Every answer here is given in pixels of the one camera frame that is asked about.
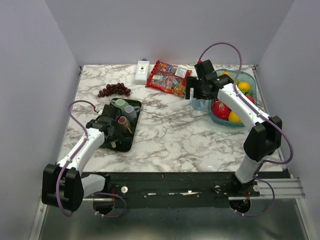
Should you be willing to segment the light blue mug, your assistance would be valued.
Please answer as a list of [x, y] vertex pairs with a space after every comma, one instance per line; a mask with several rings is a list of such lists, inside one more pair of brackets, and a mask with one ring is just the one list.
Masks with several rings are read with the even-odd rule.
[[194, 110], [207, 111], [208, 110], [208, 100], [192, 98], [191, 106]]

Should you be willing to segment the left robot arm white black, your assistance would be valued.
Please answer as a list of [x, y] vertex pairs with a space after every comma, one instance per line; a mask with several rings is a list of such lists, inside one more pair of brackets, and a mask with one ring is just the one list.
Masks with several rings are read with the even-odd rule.
[[41, 201], [55, 206], [70, 217], [81, 205], [83, 198], [97, 194], [104, 198], [110, 194], [111, 185], [105, 177], [82, 172], [93, 153], [104, 144], [115, 145], [121, 138], [118, 119], [121, 109], [106, 104], [101, 115], [82, 126], [84, 134], [73, 149], [58, 163], [48, 164], [42, 174]]

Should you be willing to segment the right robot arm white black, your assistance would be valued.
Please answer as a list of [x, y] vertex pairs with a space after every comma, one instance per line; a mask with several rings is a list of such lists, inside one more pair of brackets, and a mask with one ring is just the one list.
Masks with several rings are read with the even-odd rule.
[[190, 89], [193, 89], [193, 98], [197, 100], [221, 101], [235, 112], [248, 130], [243, 144], [245, 157], [235, 171], [236, 180], [230, 183], [230, 191], [241, 196], [247, 192], [247, 183], [253, 180], [263, 159], [281, 146], [282, 120], [260, 110], [231, 77], [217, 75], [210, 60], [200, 61], [194, 68], [197, 76], [186, 78], [185, 98], [190, 99]]

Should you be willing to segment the brown striped mug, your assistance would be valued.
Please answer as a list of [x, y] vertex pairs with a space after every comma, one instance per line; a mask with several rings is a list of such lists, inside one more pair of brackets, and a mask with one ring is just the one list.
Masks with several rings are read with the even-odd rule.
[[131, 124], [125, 116], [120, 116], [117, 120], [120, 130], [123, 134], [133, 134], [131, 130]]

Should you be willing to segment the light green mug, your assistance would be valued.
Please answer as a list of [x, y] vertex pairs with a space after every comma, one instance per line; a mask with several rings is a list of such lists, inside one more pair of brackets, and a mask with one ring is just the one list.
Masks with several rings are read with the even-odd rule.
[[117, 140], [117, 141], [112, 141], [112, 142], [110, 143], [110, 145], [111, 145], [111, 147], [112, 147], [113, 149], [115, 149], [115, 148], [118, 147], [119, 141], [118, 141], [118, 140]]

